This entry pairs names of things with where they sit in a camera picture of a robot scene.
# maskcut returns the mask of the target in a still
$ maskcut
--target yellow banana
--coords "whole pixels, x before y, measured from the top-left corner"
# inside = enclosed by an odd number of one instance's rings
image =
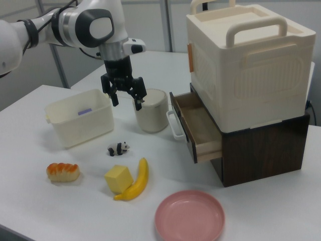
[[[134,184],[128,187],[123,193],[114,196],[114,200],[132,200],[139,196],[145,189],[148,181],[148,163],[145,158],[139,161],[138,177]]]

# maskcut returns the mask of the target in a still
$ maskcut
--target white table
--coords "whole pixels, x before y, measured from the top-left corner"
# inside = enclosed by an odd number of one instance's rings
[[[129,98],[113,107],[112,132],[62,148],[44,107],[75,93],[41,86],[0,112],[2,228],[30,240],[160,240],[153,222],[160,202],[197,189],[216,197],[225,210],[219,241],[321,239],[321,128],[309,127],[301,170],[224,188],[210,163],[193,164],[169,127],[154,135],[141,131]],[[130,144],[128,153],[106,154],[110,143],[122,141]],[[103,175],[119,164],[135,179],[141,157],[150,167],[145,191],[132,201],[114,201]],[[52,184],[46,167],[53,162],[76,163],[81,176]]]
[[[146,51],[132,55],[130,60],[133,77],[142,77],[146,89],[165,91],[169,103],[169,92],[174,95],[190,92],[191,74],[187,54]],[[71,89],[78,91],[101,89],[100,77],[105,73],[105,65],[102,65],[73,85]],[[118,91],[117,96],[131,98],[122,91]]]

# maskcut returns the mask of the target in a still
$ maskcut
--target white cup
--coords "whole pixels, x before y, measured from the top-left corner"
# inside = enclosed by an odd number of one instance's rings
[[[166,112],[169,110],[167,94],[159,89],[147,89],[147,96],[143,98],[141,109],[135,109],[139,127],[148,133],[160,132],[168,124]]]

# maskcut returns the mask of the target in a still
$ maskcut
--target bread roll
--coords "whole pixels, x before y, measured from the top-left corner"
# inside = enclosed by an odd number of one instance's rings
[[[80,174],[77,164],[52,163],[47,167],[48,178],[53,182],[72,182]]]

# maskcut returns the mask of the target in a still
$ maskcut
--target pink plate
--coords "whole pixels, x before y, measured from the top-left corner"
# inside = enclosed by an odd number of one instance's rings
[[[224,227],[224,210],[211,195],[186,190],[164,199],[155,213],[155,226],[166,241],[213,241]]]

